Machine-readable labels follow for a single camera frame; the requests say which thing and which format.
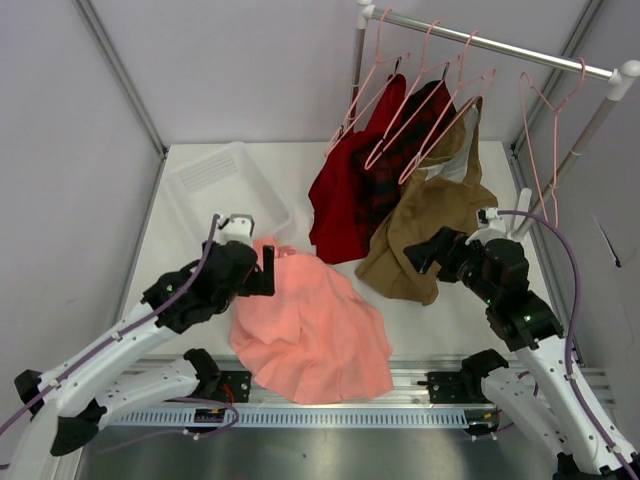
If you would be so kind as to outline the pink pleated skirt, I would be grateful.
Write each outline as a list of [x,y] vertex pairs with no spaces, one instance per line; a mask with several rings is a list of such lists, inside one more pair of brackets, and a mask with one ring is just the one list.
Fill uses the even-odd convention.
[[264,245],[275,248],[275,294],[238,298],[229,338],[248,371],[271,373],[304,355],[378,357],[389,364],[392,348],[383,316],[346,276],[272,237],[255,241],[255,251],[261,253]]

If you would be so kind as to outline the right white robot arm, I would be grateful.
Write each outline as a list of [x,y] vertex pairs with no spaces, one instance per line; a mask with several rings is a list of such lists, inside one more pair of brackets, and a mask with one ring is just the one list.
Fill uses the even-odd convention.
[[437,277],[462,283],[486,306],[491,329],[538,385],[535,396],[494,350],[474,354],[461,374],[472,393],[494,403],[557,465],[557,479],[636,479],[639,452],[611,421],[571,354],[569,340],[549,305],[529,288],[523,246],[495,236],[481,240],[441,228],[408,246],[419,274],[433,264]]

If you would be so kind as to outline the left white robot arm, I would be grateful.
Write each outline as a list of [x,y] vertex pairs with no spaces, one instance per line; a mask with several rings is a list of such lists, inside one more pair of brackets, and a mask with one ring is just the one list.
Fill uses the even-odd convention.
[[61,366],[15,379],[29,426],[10,463],[10,479],[42,479],[51,457],[73,453],[112,421],[167,400],[212,402],[221,372],[204,349],[130,379],[122,373],[156,347],[227,310],[238,296],[275,292],[275,251],[238,241],[207,241],[200,259],[161,275],[118,324]]

